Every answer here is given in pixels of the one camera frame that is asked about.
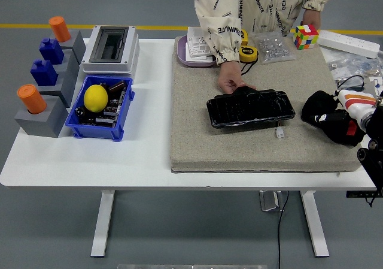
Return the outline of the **person's right hand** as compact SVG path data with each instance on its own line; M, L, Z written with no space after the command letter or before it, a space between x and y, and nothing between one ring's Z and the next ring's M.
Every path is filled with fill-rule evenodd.
M243 81L240 64L237 61L228 61L220 65L217 83L219 88L226 94L232 94L237 88L243 86L256 89L255 86Z

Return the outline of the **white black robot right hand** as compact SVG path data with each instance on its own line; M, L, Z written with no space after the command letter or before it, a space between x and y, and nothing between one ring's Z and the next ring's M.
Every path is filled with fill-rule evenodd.
M342 89L334 95L324 93L317 113L309 114L309 120L317 124L345 122L354 119L365 128L376 110L377 99L364 92Z

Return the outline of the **person's left hand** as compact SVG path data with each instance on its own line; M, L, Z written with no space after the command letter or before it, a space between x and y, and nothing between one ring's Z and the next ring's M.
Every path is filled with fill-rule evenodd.
M300 25L312 25L315 29L319 29L321 26L321 12L306 9L303 13Z

